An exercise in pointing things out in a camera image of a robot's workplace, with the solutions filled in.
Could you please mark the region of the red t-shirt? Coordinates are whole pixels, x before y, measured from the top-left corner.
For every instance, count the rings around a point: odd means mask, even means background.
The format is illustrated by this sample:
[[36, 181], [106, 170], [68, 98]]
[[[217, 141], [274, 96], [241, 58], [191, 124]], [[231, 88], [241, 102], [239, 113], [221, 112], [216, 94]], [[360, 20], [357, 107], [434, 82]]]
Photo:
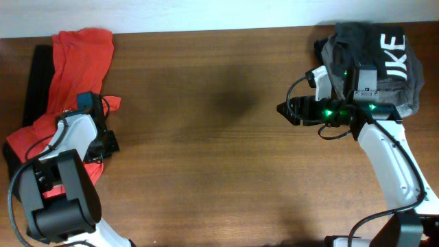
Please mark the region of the red t-shirt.
[[32, 126], [7, 136], [24, 163], [42, 152], [56, 131], [56, 116], [77, 108], [77, 95], [99, 93], [112, 62], [112, 32], [99, 28], [61, 31], [52, 36], [55, 73], [49, 87], [47, 110]]

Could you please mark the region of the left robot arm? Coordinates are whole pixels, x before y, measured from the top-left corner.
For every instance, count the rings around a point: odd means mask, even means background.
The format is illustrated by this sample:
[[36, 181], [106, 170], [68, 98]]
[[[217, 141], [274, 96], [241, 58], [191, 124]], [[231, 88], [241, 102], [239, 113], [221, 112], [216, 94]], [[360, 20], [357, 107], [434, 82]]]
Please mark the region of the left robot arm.
[[102, 206], [85, 165], [101, 163], [119, 151], [107, 129], [108, 102], [91, 91], [77, 96], [77, 110], [56, 117], [56, 133], [47, 147], [27, 160], [11, 177], [8, 213], [19, 241], [12, 196], [17, 195], [27, 221], [26, 235], [57, 246], [132, 247], [102, 217]]

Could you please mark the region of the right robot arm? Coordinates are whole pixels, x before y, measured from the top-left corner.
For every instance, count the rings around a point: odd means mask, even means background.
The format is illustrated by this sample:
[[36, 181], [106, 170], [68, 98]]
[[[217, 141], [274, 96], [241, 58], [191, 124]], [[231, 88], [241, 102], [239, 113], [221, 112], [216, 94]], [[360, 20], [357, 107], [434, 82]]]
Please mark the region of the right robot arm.
[[325, 237], [324, 245], [437, 246], [438, 197], [410, 150], [396, 107], [379, 102], [377, 78], [374, 66], [345, 70], [345, 96], [338, 99], [321, 66], [304, 77], [315, 95], [287, 95], [276, 107], [294, 126], [348, 126], [349, 134], [369, 158], [384, 194], [387, 210], [358, 221], [347, 236]]

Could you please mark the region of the black folded shirt white letters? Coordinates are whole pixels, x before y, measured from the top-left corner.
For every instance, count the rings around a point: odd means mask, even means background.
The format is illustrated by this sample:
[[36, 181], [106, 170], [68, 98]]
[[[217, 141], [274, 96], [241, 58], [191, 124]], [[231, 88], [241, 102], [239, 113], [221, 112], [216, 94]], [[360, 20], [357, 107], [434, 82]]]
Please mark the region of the black folded shirt white letters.
[[405, 31], [400, 26], [345, 22], [335, 24], [335, 33], [317, 40], [318, 61], [342, 77], [353, 65], [373, 66], [380, 80], [407, 80]]

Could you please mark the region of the black garment on left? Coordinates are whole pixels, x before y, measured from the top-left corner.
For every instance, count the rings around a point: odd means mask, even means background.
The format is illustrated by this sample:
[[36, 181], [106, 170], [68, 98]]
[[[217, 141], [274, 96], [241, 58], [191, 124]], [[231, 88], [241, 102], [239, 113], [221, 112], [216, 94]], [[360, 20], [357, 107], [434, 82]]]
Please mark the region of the black garment on left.
[[[54, 73], [53, 47], [51, 45], [35, 46], [27, 83], [23, 120], [18, 130], [25, 130], [32, 126], [47, 110], [49, 87]], [[3, 157], [8, 167], [8, 183], [22, 163], [16, 149], [18, 148], [13, 148], [9, 141], [5, 141], [2, 147]]]

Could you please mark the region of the grey folded garment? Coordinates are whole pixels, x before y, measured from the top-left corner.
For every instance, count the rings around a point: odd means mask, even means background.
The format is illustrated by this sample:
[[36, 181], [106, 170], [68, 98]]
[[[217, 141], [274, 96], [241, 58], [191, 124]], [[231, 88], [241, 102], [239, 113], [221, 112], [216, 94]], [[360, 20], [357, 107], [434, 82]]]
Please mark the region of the grey folded garment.
[[[332, 53], [335, 51], [335, 36], [331, 36], [327, 43], [323, 45], [321, 56], [322, 63], [327, 68], [328, 77], [338, 99], [346, 99], [347, 87], [342, 76], [335, 74], [335, 69], [330, 68], [334, 62]], [[400, 116], [409, 117], [418, 112], [420, 107], [419, 94], [422, 89], [425, 78], [423, 65], [416, 57], [414, 50], [408, 40], [405, 38], [405, 55], [404, 64], [407, 66], [407, 79], [403, 78], [384, 78], [377, 80], [378, 102], [394, 104]]]

